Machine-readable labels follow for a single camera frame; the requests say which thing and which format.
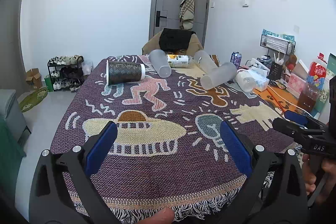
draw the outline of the black cloth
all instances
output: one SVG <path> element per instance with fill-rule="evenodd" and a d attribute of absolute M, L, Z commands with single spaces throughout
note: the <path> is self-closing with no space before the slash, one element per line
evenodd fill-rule
<path fill-rule="evenodd" d="M 164 28 L 159 39 L 160 49 L 169 52 L 188 49 L 190 37 L 193 33 L 195 32 Z"/>

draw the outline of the hand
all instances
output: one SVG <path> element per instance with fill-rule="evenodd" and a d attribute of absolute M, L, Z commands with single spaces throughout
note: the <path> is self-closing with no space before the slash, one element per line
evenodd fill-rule
<path fill-rule="evenodd" d="M 137 224 L 171 224 L 174 221 L 175 213 L 169 208 L 163 208 L 155 215 L 140 220 Z"/>
<path fill-rule="evenodd" d="M 309 195 L 313 193 L 313 191 L 315 191 L 316 189 L 316 185 L 315 185 L 316 176 L 311 172 L 311 169 L 309 167 L 309 155 L 308 154 L 303 155 L 302 161 L 303 161 L 303 165 L 302 165 L 303 179 L 305 182 L 307 195 Z M 327 181 L 325 182 L 325 185 L 321 193 L 315 200 L 316 204 L 322 204 L 324 201 L 326 201 L 331 190 L 336 184 L 336 161 L 324 159 L 322 161 L 322 169 L 324 170 L 324 172 L 328 173 L 329 176 L 328 176 Z"/>

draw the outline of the black door handle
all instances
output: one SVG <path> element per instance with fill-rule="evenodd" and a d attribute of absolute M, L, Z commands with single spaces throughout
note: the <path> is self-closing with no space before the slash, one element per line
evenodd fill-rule
<path fill-rule="evenodd" d="M 167 18 L 160 15 L 161 11 L 156 11 L 155 27 L 160 27 L 160 18 Z"/>

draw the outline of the open cardboard box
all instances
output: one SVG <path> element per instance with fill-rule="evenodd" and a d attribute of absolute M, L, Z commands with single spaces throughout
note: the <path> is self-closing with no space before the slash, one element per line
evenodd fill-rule
<path fill-rule="evenodd" d="M 31 90 L 38 90 L 42 87 L 41 74 L 39 69 L 30 69 L 26 74 L 26 83 L 29 85 Z"/>

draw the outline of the silver screw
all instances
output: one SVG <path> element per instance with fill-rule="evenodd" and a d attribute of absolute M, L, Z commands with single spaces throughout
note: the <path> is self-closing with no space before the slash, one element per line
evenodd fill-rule
<path fill-rule="evenodd" d="M 263 151 L 265 150 L 265 148 L 264 148 L 262 145 L 260 145 L 260 144 L 256 145 L 256 146 L 255 146 L 255 149 L 256 149 L 257 151 L 259 151 L 259 152 L 263 152 Z"/>
<path fill-rule="evenodd" d="M 75 146 L 72 148 L 72 151 L 75 152 L 75 153 L 77 153 L 77 152 L 81 151 L 81 149 L 82 149 L 82 148 L 81 148 L 79 145 L 75 145 Z"/>
<path fill-rule="evenodd" d="M 288 149 L 287 152 L 291 155 L 294 156 L 295 155 L 295 151 L 293 149 Z"/>
<path fill-rule="evenodd" d="M 49 150 L 48 149 L 46 149 L 46 150 L 43 150 L 42 151 L 42 156 L 48 156 L 49 155 Z"/>

